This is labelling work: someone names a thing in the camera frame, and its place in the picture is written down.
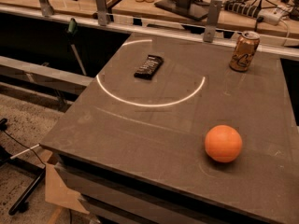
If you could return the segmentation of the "orange ball fruit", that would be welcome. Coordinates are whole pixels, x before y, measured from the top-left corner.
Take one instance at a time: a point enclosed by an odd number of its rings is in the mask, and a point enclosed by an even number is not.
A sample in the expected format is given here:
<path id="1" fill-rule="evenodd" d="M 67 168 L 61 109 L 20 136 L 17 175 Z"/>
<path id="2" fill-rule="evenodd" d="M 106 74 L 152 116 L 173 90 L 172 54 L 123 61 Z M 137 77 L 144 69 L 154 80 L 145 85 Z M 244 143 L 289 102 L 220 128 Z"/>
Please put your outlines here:
<path id="1" fill-rule="evenodd" d="M 217 125 L 205 137 L 206 154 L 214 161 L 228 163 L 240 154 L 243 141 L 239 132 L 227 125 Z"/>

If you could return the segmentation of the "black and white power strip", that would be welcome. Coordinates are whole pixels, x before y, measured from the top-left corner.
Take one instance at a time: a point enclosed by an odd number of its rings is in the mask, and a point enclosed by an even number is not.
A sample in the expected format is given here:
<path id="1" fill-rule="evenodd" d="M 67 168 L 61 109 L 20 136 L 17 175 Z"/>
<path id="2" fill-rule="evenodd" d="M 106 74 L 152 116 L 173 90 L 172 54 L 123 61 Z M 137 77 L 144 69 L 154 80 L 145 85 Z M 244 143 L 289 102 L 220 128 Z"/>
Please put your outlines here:
<path id="1" fill-rule="evenodd" d="M 254 5 L 236 2 L 235 0 L 226 1 L 224 3 L 224 9 L 226 11 L 263 21 L 271 25 L 278 25 L 278 23 L 291 12 L 289 8 L 284 6 L 261 8 Z"/>

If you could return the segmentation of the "grey metal bracket right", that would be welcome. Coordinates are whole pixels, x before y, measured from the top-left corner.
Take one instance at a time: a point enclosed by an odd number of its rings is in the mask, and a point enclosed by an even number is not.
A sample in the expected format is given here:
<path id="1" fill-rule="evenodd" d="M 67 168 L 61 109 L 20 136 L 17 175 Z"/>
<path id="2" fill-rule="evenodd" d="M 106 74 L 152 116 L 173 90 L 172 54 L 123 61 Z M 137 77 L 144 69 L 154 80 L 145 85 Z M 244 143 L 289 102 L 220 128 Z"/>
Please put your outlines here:
<path id="1" fill-rule="evenodd" d="M 222 7 L 222 0 L 211 0 L 208 14 L 207 14 L 207 20 L 206 20 L 206 27 L 204 32 L 203 41 L 212 43 L 215 33 L 216 33 L 216 26 L 218 24 L 218 19 L 220 16 Z"/>

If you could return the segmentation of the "grey metal bracket middle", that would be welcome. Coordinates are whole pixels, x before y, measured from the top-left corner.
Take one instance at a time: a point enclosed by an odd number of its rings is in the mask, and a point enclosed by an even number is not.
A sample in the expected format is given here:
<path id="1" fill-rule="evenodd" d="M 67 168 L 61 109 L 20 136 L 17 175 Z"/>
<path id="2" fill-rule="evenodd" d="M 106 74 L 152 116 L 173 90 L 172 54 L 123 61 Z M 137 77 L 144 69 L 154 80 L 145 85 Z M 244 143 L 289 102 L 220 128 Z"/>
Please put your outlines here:
<path id="1" fill-rule="evenodd" d="M 110 23 L 110 17 L 107 11 L 107 1 L 106 0 L 95 0 L 97 7 L 97 19 L 98 24 L 101 26 L 106 26 Z"/>

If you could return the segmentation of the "black stand leg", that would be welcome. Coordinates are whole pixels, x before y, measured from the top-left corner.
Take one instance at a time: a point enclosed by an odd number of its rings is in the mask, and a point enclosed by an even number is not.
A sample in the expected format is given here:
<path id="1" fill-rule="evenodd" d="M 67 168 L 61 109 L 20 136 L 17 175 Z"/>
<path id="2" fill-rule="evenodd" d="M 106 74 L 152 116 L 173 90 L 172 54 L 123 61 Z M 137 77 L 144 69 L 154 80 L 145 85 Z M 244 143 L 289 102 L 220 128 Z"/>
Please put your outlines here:
<path id="1" fill-rule="evenodd" d="M 33 147 L 26 147 L 26 146 L 23 147 L 24 147 L 24 151 L 15 155 L 10 154 L 3 147 L 0 147 L 0 166 L 3 166 L 4 164 L 8 163 L 36 176 L 33 179 L 33 181 L 30 183 L 30 185 L 26 188 L 26 190 L 23 192 L 23 194 L 17 199 L 17 201 L 8 210 L 8 214 L 10 216 L 14 216 L 18 212 L 23 213 L 28 209 L 29 203 L 27 202 L 27 199 L 37 188 L 37 186 L 44 180 L 46 175 L 46 167 L 41 168 L 36 165 L 33 165 L 28 161 L 24 161 L 20 159 L 20 155 L 28 151 L 34 151 L 35 148 L 37 148 L 37 145 Z"/>

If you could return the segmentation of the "black snack bar wrapper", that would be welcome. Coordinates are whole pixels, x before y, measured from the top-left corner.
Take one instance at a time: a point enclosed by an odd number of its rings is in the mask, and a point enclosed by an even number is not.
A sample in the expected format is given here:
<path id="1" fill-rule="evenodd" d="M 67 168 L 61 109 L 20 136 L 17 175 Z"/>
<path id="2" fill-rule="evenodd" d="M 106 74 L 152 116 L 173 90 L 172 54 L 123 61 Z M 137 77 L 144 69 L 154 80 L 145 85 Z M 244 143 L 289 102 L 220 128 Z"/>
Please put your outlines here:
<path id="1" fill-rule="evenodd" d="M 164 59 L 160 56 L 149 55 L 146 61 L 135 71 L 134 77 L 146 80 L 152 80 L 155 73 L 164 63 Z"/>

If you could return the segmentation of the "black monitor stand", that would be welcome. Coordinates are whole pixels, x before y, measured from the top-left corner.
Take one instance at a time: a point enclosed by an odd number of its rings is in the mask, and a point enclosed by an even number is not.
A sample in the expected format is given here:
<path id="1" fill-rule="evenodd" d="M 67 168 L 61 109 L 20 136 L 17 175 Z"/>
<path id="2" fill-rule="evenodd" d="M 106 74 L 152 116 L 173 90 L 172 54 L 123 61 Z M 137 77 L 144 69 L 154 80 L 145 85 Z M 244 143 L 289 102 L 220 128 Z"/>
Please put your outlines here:
<path id="1" fill-rule="evenodd" d="M 201 21 L 207 17 L 209 4 L 196 5 L 192 0 L 160 0 L 155 6 L 185 18 Z"/>

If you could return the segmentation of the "tan cardboard piece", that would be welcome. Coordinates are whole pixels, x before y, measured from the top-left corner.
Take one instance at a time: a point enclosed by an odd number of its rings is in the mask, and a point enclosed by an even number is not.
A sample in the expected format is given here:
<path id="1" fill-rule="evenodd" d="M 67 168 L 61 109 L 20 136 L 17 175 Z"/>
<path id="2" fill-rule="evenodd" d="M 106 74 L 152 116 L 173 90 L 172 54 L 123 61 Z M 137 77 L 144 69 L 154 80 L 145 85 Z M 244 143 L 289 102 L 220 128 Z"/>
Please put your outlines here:
<path id="1" fill-rule="evenodd" d="M 53 164 L 46 165 L 45 201 L 83 214 L 88 211 L 78 200 L 79 193 L 69 189 L 60 178 Z"/>

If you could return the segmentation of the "grey metal bracket left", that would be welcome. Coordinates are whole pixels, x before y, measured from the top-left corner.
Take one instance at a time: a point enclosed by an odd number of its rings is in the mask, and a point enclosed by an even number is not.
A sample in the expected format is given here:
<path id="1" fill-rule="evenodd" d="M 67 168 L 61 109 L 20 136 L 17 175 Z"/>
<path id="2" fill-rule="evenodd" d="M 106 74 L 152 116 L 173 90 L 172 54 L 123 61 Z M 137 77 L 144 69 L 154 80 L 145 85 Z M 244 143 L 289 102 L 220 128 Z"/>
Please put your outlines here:
<path id="1" fill-rule="evenodd" d="M 54 14 L 53 7 L 49 0 L 38 0 L 41 7 L 41 12 L 44 17 L 49 17 Z"/>

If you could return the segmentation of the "orange soda can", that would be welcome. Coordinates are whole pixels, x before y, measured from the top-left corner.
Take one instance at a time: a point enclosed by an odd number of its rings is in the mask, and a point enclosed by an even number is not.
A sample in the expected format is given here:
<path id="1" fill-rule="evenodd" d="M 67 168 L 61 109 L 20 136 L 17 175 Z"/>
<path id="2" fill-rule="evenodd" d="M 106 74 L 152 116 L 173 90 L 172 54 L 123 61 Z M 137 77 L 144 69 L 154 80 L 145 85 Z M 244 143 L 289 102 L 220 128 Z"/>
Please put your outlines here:
<path id="1" fill-rule="evenodd" d="M 256 32 L 244 31 L 236 41 L 229 66 L 235 71 L 246 72 L 259 44 L 260 36 Z"/>

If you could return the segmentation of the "grey metal bracket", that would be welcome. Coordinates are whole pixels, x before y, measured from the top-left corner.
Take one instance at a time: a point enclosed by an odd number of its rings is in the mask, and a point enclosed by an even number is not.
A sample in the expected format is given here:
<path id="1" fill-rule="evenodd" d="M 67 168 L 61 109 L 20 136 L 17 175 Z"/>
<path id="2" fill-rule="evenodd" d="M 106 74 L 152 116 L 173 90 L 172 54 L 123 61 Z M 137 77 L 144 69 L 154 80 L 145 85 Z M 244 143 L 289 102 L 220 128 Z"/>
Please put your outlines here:
<path id="1" fill-rule="evenodd" d="M 215 33 L 216 33 L 216 26 L 218 24 L 218 19 L 220 16 L 222 7 L 222 0 L 211 0 L 208 14 L 207 14 L 207 20 L 206 20 L 206 27 L 204 32 L 203 41 L 212 43 Z"/>
<path id="2" fill-rule="evenodd" d="M 49 0 L 38 0 L 41 7 L 41 12 L 44 17 L 49 17 L 54 14 L 53 7 Z"/>
<path id="3" fill-rule="evenodd" d="M 106 26 L 110 23 L 110 17 L 107 11 L 107 1 L 106 0 L 95 0 L 97 7 L 97 19 L 98 24 L 101 26 Z"/>

